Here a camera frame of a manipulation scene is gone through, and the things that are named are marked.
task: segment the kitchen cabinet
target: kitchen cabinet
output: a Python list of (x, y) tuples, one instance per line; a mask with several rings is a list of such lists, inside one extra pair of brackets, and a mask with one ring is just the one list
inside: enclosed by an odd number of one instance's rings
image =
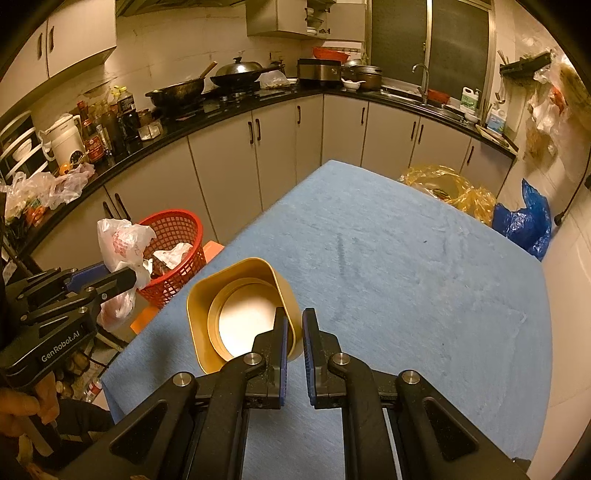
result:
[(295, 177), (297, 183), (320, 167), (323, 108), (322, 95), (304, 97), (295, 104)]
[(49, 76), (94, 56), (102, 63), (116, 46), (115, 0), (69, 0), (47, 23)]
[(107, 191), (101, 187), (70, 212), (33, 251), (42, 270), (86, 268), (102, 261), (96, 222), (119, 218)]
[(295, 112), (294, 102), (252, 112), (263, 210), (296, 186)]
[(324, 96), (322, 163), (339, 160), (361, 165), (369, 102), (336, 95)]
[(189, 135), (207, 209), (223, 245), (262, 213), (254, 128), (249, 112)]
[(121, 218), (138, 223), (153, 213), (181, 209), (203, 225), (203, 244), (216, 241), (187, 138), (161, 148), (106, 184)]
[(475, 187), (485, 187), (497, 196), (512, 165), (509, 157), (472, 138), (461, 174)]
[(248, 0), (246, 34), (306, 35), (306, 0)]
[(0, 116), (49, 79), (45, 41), (47, 22), (27, 40), (0, 82)]
[(410, 166), (444, 165), (459, 172), (469, 144), (468, 135), (433, 120), (421, 118)]
[(327, 40), (365, 42), (365, 3), (331, 5), (321, 28)]
[(410, 163), (420, 119), (413, 113), (372, 103), (367, 115), (361, 166), (398, 180)]

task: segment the black countertop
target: black countertop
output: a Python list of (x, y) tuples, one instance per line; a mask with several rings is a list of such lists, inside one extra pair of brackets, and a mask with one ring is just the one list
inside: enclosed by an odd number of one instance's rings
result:
[(294, 87), (290, 90), (278, 90), (276, 92), (270, 90), (264, 92), (261, 96), (255, 98), (247, 97), (244, 100), (229, 105), (223, 105), (213, 100), (207, 100), (204, 103), (204, 111), (206, 113), (199, 113), (194, 117), (187, 118), (183, 121), (162, 121), (163, 133), (155, 138), (154, 140), (148, 140), (145, 142), (138, 141), (137, 143), (128, 145), (128, 151), (126, 154), (121, 154), (117, 157), (111, 157), (95, 164), (96, 173), (90, 178), (88, 185), (82, 190), (82, 195), (70, 202), (67, 205), (60, 205), (56, 210), (48, 210), (44, 215), (41, 223), (35, 227), (31, 227), (27, 233), (27, 237), (16, 245), (19, 256), (30, 255), (33, 250), (41, 243), (41, 241), (47, 236), (47, 234), (61, 222), (76, 206), (87, 199), (95, 191), (100, 189), (109, 180), (115, 178), (126, 168), (129, 168), (133, 164), (139, 162), (148, 155), (156, 152), (160, 148), (165, 147), (179, 140), (180, 138), (186, 137), (202, 128), (209, 127), (222, 120), (226, 120), (233, 116), (240, 115), (241, 113), (249, 112), (251, 110), (261, 108), (275, 103), (284, 102), (287, 100), (293, 100), (311, 95), (318, 95), (321, 93), (327, 93), (331, 95), (346, 96), (350, 98), (357, 98), (360, 100), (368, 100), (370, 102), (380, 103), (382, 105), (392, 106), (405, 110), (411, 113), (417, 113), (426, 118), (430, 118), (436, 122), (445, 124), (451, 128), (454, 128), (466, 135), (470, 135), (473, 138), (490, 145), (492, 148), (502, 152), (507, 157), (515, 160), (515, 154), (501, 145), (481, 136), (478, 130), (472, 124), (465, 122), (456, 122), (452, 119), (444, 118), (436, 113), (430, 113), (423, 109), (418, 109), (415, 106), (396, 101), (390, 97), (376, 95), (375, 93), (369, 92), (347, 92), (339, 89), (300, 89)]

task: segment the frying pan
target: frying pan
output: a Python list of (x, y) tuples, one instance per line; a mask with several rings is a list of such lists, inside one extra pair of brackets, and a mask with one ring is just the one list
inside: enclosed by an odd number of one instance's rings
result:
[(256, 82), (261, 73), (274, 72), (281, 70), (282, 65), (274, 65), (266, 69), (254, 70), (252, 72), (229, 73), (226, 75), (215, 75), (210, 77), (211, 81), (222, 88), (241, 88), (248, 87)]
[(155, 107), (163, 109), (177, 109), (196, 103), (203, 93), (206, 75), (211, 72), (216, 65), (217, 62), (213, 61), (196, 79), (153, 90), (146, 93), (146, 97), (150, 97), (150, 100), (152, 100)]

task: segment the metal screw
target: metal screw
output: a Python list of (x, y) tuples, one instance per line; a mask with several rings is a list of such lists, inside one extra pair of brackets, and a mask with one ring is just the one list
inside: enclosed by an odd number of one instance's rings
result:
[(405, 370), (402, 372), (402, 379), (409, 385), (417, 384), (421, 381), (421, 376), (414, 370)]
[(351, 357), (349, 355), (347, 355), (346, 353), (335, 353), (332, 356), (332, 361), (334, 363), (336, 363), (337, 365), (346, 365), (351, 361)]
[(262, 357), (258, 353), (247, 353), (244, 356), (244, 363), (247, 365), (258, 365), (262, 361)]
[(177, 387), (186, 387), (191, 383), (191, 380), (191, 374), (188, 374), (187, 372), (180, 372), (173, 377), (173, 383)]

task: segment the yellow plastic bag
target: yellow plastic bag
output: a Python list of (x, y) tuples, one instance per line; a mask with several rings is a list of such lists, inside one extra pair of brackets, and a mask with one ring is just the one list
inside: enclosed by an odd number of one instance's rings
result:
[(486, 188), (474, 188), (452, 168), (440, 165), (411, 167), (398, 181), (435, 197), (491, 226), (496, 198)]

